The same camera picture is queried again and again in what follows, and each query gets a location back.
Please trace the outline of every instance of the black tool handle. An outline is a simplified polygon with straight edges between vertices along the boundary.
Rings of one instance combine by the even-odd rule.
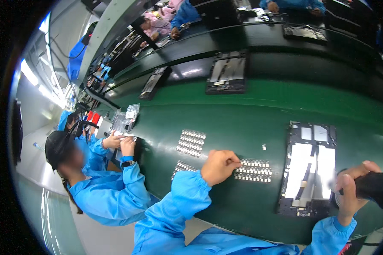
[[[357,198],[374,201],[383,209],[383,173],[370,172],[354,181]]]

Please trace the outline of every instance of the elastic cuff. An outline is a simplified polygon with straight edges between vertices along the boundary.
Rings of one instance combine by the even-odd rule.
[[[338,221],[338,217],[335,216],[334,219],[333,219],[333,225],[336,227],[337,230],[339,230],[340,232],[345,232],[346,230],[348,230],[351,226],[351,224],[347,225],[346,227],[342,226],[342,224],[339,223]]]
[[[207,182],[203,179],[203,177],[201,177],[201,172],[200,170],[197,170],[196,171],[196,180],[197,180],[197,183],[199,185],[199,187],[201,187],[202,189],[204,189],[205,191],[210,191],[212,188],[209,186],[209,184],[207,184]]]
[[[120,158],[121,162],[131,161],[133,160],[133,156],[123,156]]]
[[[107,150],[108,148],[105,148],[104,147],[104,140],[105,140],[105,137],[99,139],[101,141],[101,148],[104,149],[104,150]]]

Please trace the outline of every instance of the wristwatch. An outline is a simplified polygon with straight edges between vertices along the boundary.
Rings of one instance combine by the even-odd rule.
[[[133,166],[135,163],[136,161],[134,160],[128,160],[128,161],[122,162],[122,167]]]

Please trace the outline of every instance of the plastic bag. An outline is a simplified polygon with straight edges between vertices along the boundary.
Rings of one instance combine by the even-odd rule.
[[[117,110],[111,126],[110,132],[116,130],[115,135],[124,135],[129,133],[135,125],[136,118],[138,117],[140,104],[129,105],[126,112]]]

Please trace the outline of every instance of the water bottle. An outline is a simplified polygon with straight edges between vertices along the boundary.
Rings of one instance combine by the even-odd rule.
[[[37,149],[39,150],[42,150],[42,151],[45,151],[45,149],[43,147],[41,147],[40,145],[38,145],[36,142],[33,143],[34,147],[36,147]]]

